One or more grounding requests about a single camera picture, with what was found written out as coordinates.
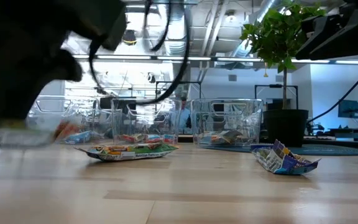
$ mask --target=computer monitor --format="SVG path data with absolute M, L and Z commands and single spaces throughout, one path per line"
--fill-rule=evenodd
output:
M 358 101 L 342 100 L 338 106 L 339 118 L 358 118 L 358 111 L 348 112 L 349 110 L 358 110 Z
M 114 102 L 114 107 L 116 110 L 122 109 L 122 113 L 128 114 L 128 106 L 131 110 L 136 110 L 135 104 L 135 97 L 122 97 L 122 98 L 113 98 L 112 96 L 109 97 L 102 97 L 100 98 L 100 108 L 101 109 L 111 109 L 111 100 Z

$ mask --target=blue rug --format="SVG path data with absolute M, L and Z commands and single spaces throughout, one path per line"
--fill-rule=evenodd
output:
M 250 152 L 249 147 L 201 146 L 205 149 Z M 303 147 L 289 147 L 292 153 L 309 156 L 358 156 L 358 149 L 344 146 L 304 144 Z

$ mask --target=potted plant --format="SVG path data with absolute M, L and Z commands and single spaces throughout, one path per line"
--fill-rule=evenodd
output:
M 249 40 L 250 52 L 257 53 L 268 68 L 277 65 L 277 72 L 284 76 L 283 109 L 264 111 L 269 141 L 278 139 L 286 146 L 302 145 L 308 111 L 287 108 L 287 72 L 296 69 L 292 58 L 307 40 L 301 22 L 324 14 L 319 6 L 302 6 L 287 0 L 279 8 L 269 9 L 262 22 L 244 26 L 241 39 Z

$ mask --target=white wall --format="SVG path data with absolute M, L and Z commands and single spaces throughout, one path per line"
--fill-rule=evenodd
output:
M 65 95 L 65 82 L 60 80 L 55 80 L 46 85 L 40 95 L 57 95 L 64 96 Z M 64 101 L 56 100 L 56 101 L 43 101 L 40 103 L 43 110 L 46 111 L 54 111 L 59 112 L 63 111 Z
M 64 96 L 65 94 L 65 82 L 60 80 L 55 80 L 46 85 L 40 95 L 60 95 Z
M 197 79 L 198 68 L 191 69 L 191 78 Z M 254 98 L 255 85 L 276 84 L 275 76 L 277 69 L 268 69 L 268 77 L 264 77 L 265 70 L 260 69 L 237 69 L 226 70 L 223 68 L 208 69 L 202 83 L 202 92 L 205 98 Z M 237 75 L 236 82 L 229 82 L 228 75 Z M 288 74 L 288 85 L 291 85 L 291 75 Z M 288 98 L 295 99 L 290 91 L 287 92 Z M 190 90 L 190 98 L 198 98 L 198 91 L 194 88 Z M 259 99 L 266 101 L 267 98 L 282 98 L 282 89 L 265 88 L 259 95 Z
M 292 85 L 298 86 L 299 109 L 308 110 L 309 117 L 313 115 L 311 100 L 311 65 L 304 65 L 291 74 Z
M 325 112 L 342 97 L 358 80 L 358 65 L 310 65 L 313 117 Z M 347 100 L 358 101 L 358 86 L 349 94 Z M 358 128 L 351 118 L 338 118 L 338 107 L 317 119 L 326 129 L 349 126 Z

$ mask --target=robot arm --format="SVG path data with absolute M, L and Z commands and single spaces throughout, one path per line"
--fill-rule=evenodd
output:
M 338 15 L 312 17 L 302 23 L 311 37 L 296 59 L 321 60 L 358 55 L 358 0 L 345 0 Z

